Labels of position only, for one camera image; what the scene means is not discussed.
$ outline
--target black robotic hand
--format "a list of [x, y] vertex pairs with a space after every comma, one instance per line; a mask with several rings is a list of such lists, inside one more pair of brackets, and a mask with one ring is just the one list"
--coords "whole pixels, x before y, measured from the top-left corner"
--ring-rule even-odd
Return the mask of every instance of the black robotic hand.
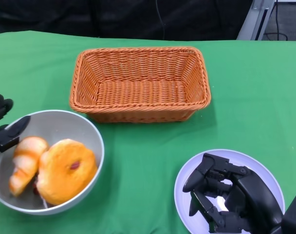
[[[0, 95], [0, 119], [2, 119], [13, 107], [11, 99], [4, 99]], [[4, 152], [19, 143], [19, 136], [25, 130], [30, 121], [30, 116], [25, 116], [13, 124], [9, 129], [7, 125], [0, 126], [0, 152]]]
[[[229, 179], [232, 185], [223, 183]], [[247, 167], [204, 154], [183, 187], [191, 194], [189, 215], [200, 211], [210, 233], [296, 234], [296, 198], [285, 216], [262, 179]], [[222, 196], [228, 211], [218, 212], [207, 198]]]

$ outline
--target pastry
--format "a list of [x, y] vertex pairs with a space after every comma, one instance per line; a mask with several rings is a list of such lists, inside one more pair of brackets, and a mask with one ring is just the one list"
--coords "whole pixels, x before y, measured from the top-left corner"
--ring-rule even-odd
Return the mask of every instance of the pastry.
[[96, 171], [92, 150], [71, 139], [61, 140], [40, 158], [37, 190], [48, 203], [59, 205], [79, 194]]
[[20, 195], [35, 176], [41, 155], [49, 149], [46, 140], [29, 136], [23, 139], [14, 151], [13, 175], [9, 179], [9, 189], [14, 196]]

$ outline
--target black fabric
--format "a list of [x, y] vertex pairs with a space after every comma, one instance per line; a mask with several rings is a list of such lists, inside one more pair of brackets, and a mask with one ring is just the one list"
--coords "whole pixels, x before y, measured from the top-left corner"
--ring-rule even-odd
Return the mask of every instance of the black fabric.
[[[252, 0], [157, 0], [166, 40], [236, 39]], [[0, 32], [162, 39], [155, 0], [0, 0]]]

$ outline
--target green table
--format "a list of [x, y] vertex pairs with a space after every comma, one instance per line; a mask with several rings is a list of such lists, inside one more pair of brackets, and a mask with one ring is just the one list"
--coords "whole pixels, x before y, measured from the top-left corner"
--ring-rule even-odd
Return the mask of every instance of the green table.
[[15, 102], [1, 124], [45, 109], [70, 110], [76, 56], [97, 47], [191, 45], [205, 59], [212, 102], [182, 123], [96, 124], [105, 142], [99, 181], [79, 205], [30, 216], [0, 204], [0, 234], [182, 234], [177, 173], [208, 149], [241, 151], [296, 195], [296, 42], [95, 39], [0, 34], [0, 93]]

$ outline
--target wicker basket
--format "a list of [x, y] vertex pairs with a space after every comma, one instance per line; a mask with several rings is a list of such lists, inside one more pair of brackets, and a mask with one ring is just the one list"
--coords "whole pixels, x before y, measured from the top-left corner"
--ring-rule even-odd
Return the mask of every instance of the wicker basket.
[[105, 48], [76, 61], [70, 106], [98, 122], [187, 120], [211, 100], [193, 47]]

